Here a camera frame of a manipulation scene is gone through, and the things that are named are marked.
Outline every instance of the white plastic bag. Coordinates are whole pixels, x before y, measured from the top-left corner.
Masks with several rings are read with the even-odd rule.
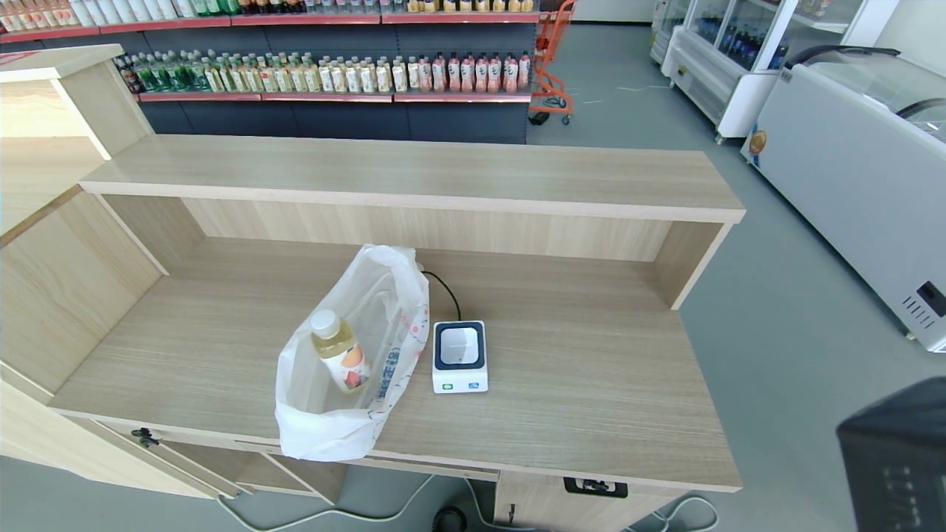
[[[315,354],[308,318],[331,309],[348,321],[371,379],[343,394]],[[364,457],[400,399],[429,333],[428,281],[414,250],[365,245],[279,354],[276,421],[283,454],[333,462]]]

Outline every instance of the floor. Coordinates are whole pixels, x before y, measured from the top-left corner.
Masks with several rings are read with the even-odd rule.
[[[946,361],[903,339],[875,296],[745,164],[738,142],[713,143],[711,124],[681,93],[664,88],[647,55],[649,40],[647,27],[573,27],[556,72],[576,96],[574,119],[568,127],[553,118],[532,128],[530,142],[707,153],[748,209],[682,309],[745,484],[735,494],[704,494],[719,510],[717,530],[853,531],[835,426],[886,394],[942,374]],[[131,523],[137,532],[242,529],[213,502],[101,485],[7,458],[0,458],[0,475],[5,532],[112,531]],[[388,515],[423,480],[355,468],[340,506]],[[491,488],[479,486],[486,506]],[[331,516],[294,530],[428,530],[447,503],[475,515],[463,481],[437,478],[395,523]],[[322,507],[267,493],[233,504],[261,526]],[[484,512],[492,515],[492,508]],[[706,523],[707,512],[685,508],[680,526]],[[659,530],[647,521],[636,528]]]

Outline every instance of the orange shopping cart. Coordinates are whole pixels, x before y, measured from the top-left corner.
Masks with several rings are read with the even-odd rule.
[[[571,15],[575,11],[575,2],[578,0],[564,0],[555,11],[543,11],[539,18],[538,37],[535,39],[535,84],[533,100],[538,99],[539,105],[530,105],[529,111],[535,112],[529,121],[540,126],[549,119],[550,113],[563,113],[562,123],[566,126],[571,123],[571,114],[574,111],[574,101],[565,92],[565,82],[553,76],[548,68],[555,61],[555,54],[562,44],[565,30],[571,24]]]

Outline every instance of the chest freezer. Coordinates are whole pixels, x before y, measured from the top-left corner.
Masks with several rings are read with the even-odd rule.
[[[898,56],[801,54],[743,155],[927,350],[946,353],[946,80]]]

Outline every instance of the freezer vent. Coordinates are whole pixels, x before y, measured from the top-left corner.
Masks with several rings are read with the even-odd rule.
[[[939,319],[938,316],[933,314],[926,306],[926,303],[912,295],[903,300],[903,308],[906,310],[907,317],[913,320],[917,328],[926,330],[932,327]]]
[[[714,95],[696,76],[692,77],[690,98],[693,98],[693,101],[703,108],[703,111],[709,116],[709,119],[712,120],[713,123],[719,124],[719,121],[723,119],[723,111],[726,109],[726,103]]]

